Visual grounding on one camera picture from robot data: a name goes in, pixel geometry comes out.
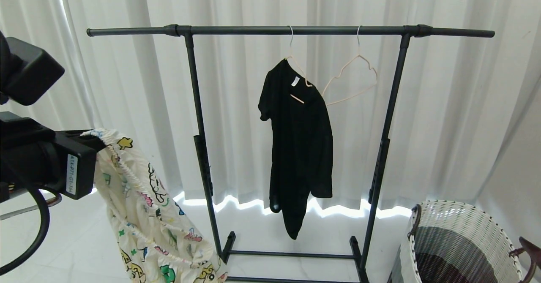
clothes hanger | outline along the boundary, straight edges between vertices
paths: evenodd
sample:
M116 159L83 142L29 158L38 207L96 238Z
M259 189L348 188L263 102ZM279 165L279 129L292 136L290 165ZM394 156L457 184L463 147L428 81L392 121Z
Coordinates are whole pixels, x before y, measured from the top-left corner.
M305 85L306 87L313 87L313 85L309 84L308 83L308 80L306 79L306 74L304 73L303 71L303 68L300 67L299 63L297 62L297 60L295 59L295 57L293 56L293 47L292 47L292 43L293 43L293 28L291 27L291 25L288 25L288 27L290 27L291 29L291 40L290 40L290 55L287 56L286 58L284 58L285 60L288 60L288 59L293 59L293 62L295 63L295 65L297 66L297 68L302 72L301 76L304 77L305 79ZM293 96L293 98L297 99L298 101L304 103L302 100L300 100L299 98L296 98L295 96Z
M374 71L374 74L375 74L375 83L373 85L371 85L370 87L348 97L348 98L344 98L342 100L338 100L338 101L334 101L334 102L330 102L328 104L326 104L326 106L330 106L331 104L335 104L335 103L338 103L338 102L343 102L343 101L346 101L348 99L351 99L351 98L354 98L355 96L357 95L361 95L362 93L368 91L369 89L371 89L373 86L377 85L377 71L375 70L375 68L372 67L372 65L370 64L370 61L367 60L366 58L364 58L363 55L361 55L361 42L359 40L359 29L361 28L361 25L359 25L359 27L357 28L357 56L353 57L352 60L350 60L348 63L346 63L342 69L340 70L340 74L338 74L338 76L335 76L333 78L331 78L331 80L329 82L327 82L327 85L325 85L325 89L323 89L323 93L321 93L321 96L323 96L325 94L325 91L327 90L327 88L329 87L329 85L331 84L331 82L334 80L334 79L338 79L340 78L340 76L342 76L342 72L344 71L344 69L350 65L350 63L352 63L355 59L357 58L361 58L362 60L364 60L366 63L369 64L369 70L372 70Z

white patterned garment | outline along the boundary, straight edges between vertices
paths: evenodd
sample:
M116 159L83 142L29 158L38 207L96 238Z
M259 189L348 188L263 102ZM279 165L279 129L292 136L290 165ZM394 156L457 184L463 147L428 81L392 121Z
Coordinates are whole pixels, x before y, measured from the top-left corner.
M134 142L118 131L82 134L106 149L96 160L94 183L106 201L126 271L134 283L222 283L226 265L169 196Z

black metal clothes rack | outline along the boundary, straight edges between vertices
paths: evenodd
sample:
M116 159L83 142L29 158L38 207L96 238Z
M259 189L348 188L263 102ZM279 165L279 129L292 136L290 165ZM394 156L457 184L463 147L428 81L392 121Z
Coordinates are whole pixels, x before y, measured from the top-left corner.
M377 161L374 169L372 187L369 191L369 203L371 204L369 213L369 222L366 229L366 235L363 245L363 253L359 250L357 238L350 238L351 255L342 254L320 254L320 253L292 253L292 252L263 252L263 251L247 251L234 250L233 244L236 239L235 231L231 231L227 237L227 242L224 248L220 245L220 235L218 225L216 223L216 214L212 201L213 186L210 178L210 165L207 154L207 143L205 140L205 127L203 124L203 113L201 110L201 94L199 92L199 81L197 79L197 68L195 65L194 53L194 35L291 35L292 30L295 35L400 35L400 51L396 62L393 84L391 87L391 95L387 106L383 132ZM230 255L246 255L246 256L293 256L300 258L324 258L324 259L351 259L355 262L360 283L369 283L366 274L366 262L374 228L375 214L377 209L377 201L381 189L381 181L385 171L385 163L389 150L390 139L388 138L391 128L391 121L398 95L400 78L406 60L406 52L412 37L427 37L427 36L460 36L460 37L485 37L491 38L494 36L494 31L487 30L469 30L469 29L447 29L437 28L428 25L404 25L402 27L193 27L190 25L171 24L165 27L130 27L116 29L87 29L87 35L92 36L108 36L108 35L169 35L174 37L183 36L186 42L188 52L188 64L191 74L191 85L195 100L195 112L197 115L197 127L199 135L194 136L197 158L199 160L199 169L203 180L203 188L205 190L205 198L210 217L210 225L216 245L216 252L224 260L228 262ZM269 283L342 283L338 281L314 281L314 280L288 280L278 278L250 278L250 277L229 277L231 281L240 282L269 282Z

marble tile floor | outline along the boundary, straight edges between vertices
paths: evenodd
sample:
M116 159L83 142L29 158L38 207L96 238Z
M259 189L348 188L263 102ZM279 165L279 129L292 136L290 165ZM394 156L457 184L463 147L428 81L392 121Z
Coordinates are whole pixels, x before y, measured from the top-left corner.
M29 195L22 195L0 204L0 213L32 204ZM198 229L211 237L206 207L183 199L179 204ZM367 212L357 212L352 217L329 215L327 212L322 217L321 212L311 210L305 217L298 239L294 241L286 234L281 214L268 214L261 206L240 210L234 202L222 204L220 209L217 218L222 246L229 232L234 230L237 235L234 249L237 250L331 254L350 254L351 235L357 237L362 247L368 215ZM79 201L65 198L51 208L51 218L43 245L22 266L0 277L0 282L130 282L124 273L100 195L91 194ZM371 283L387 282L407 220L407 216L389 214L377 219L367 264ZM0 264L23 252L33 241L38 227L37 211L2 221ZM358 282L352 260L232 256L228 265L233 276Z

white wall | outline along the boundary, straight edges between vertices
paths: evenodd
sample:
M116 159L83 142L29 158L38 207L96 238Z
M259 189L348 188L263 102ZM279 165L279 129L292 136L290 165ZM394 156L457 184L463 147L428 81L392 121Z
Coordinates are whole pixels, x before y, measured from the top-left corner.
M479 197L479 206L497 219L515 246L522 236L541 246L541 79L529 109L511 135L492 177ZM527 269L527 255L520 259ZM541 272L536 272L541 281Z

